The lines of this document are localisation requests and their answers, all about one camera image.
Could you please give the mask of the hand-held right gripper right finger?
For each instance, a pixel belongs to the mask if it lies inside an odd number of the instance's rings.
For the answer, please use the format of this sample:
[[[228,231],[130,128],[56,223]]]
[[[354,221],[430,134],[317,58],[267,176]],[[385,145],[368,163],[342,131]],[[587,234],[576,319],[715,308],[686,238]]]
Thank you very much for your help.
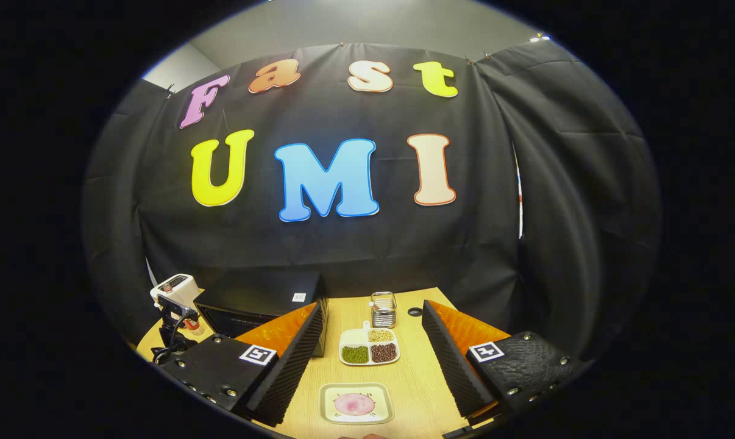
[[[582,367],[535,332],[509,335],[438,302],[424,301],[422,327],[458,412],[471,424],[529,411]]]

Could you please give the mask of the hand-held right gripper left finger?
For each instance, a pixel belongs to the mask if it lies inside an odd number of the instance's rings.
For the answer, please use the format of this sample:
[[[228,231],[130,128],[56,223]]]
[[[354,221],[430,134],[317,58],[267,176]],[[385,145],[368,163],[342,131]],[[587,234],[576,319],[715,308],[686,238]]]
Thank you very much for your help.
[[[282,423],[318,346],[325,316],[313,302],[239,337],[213,334],[161,362],[167,376],[234,415]]]

